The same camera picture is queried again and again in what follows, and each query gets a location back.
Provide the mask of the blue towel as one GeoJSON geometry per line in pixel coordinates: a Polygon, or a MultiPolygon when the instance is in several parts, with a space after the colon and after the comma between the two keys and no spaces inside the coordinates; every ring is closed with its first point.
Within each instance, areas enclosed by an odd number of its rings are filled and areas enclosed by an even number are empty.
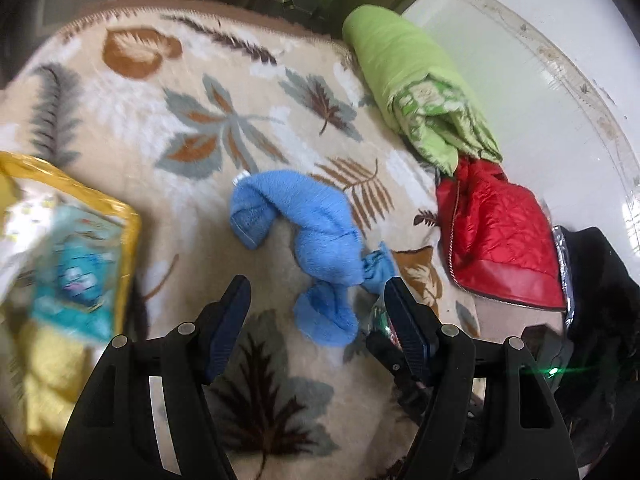
{"type": "Polygon", "coordinates": [[[392,252],[381,243],[364,254],[343,192],[292,170],[244,174],[234,181],[230,226],[242,244],[257,249],[273,222],[295,228],[293,252],[300,270],[314,279],[294,304],[297,328],[320,346],[345,347],[359,332],[348,291],[361,286],[380,296],[399,275],[392,252]]]}

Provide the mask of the floral beige carpet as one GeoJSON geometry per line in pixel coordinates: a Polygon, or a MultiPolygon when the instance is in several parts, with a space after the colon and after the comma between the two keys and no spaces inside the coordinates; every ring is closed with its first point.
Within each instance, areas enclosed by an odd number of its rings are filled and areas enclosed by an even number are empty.
{"type": "Polygon", "coordinates": [[[141,221],[129,307],[74,334],[27,313],[16,282],[1,329],[20,408],[3,405],[28,455],[53,467],[75,400],[116,330],[161,337],[235,275],[252,305],[226,372],[204,390],[241,479],[393,479],[416,424],[362,339],[319,346],[296,326],[311,278],[279,219],[255,250],[232,233],[243,174],[288,169],[342,191],[365,250],[390,251],[416,299],[475,332],[474,301],[449,281],[434,172],[390,131],[336,42],[220,4],[166,0],[81,18],[1,92],[1,147],[32,155],[134,208],[141,221]]]}

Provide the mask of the red quilted jacket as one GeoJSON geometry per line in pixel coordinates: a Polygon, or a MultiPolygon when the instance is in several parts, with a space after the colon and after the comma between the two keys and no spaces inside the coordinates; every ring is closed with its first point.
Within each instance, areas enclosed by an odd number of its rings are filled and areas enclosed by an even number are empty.
{"type": "Polygon", "coordinates": [[[528,188],[494,162],[462,158],[436,197],[442,252],[460,288],[517,306],[565,308],[552,229],[528,188]]]}

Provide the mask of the black backpack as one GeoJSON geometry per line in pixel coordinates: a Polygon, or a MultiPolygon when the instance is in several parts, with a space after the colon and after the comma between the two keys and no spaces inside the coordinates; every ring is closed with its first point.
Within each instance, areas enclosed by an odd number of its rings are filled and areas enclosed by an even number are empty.
{"type": "Polygon", "coordinates": [[[573,299],[564,332],[529,325],[522,338],[583,467],[613,444],[639,404],[639,285],[599,229],[559,232],[573,299]]]}

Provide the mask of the green rolled blanket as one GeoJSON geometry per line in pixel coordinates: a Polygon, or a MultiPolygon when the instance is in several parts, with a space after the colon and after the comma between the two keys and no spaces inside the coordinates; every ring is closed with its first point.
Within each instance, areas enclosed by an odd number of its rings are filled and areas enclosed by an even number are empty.
{"type": "Polygon", "coordinates": [[[422,28],[365,4],[344,21],[343,39],[386,124],[426,162],[447,176],[463,156],[502,162],[471,87],[422,28]]]}

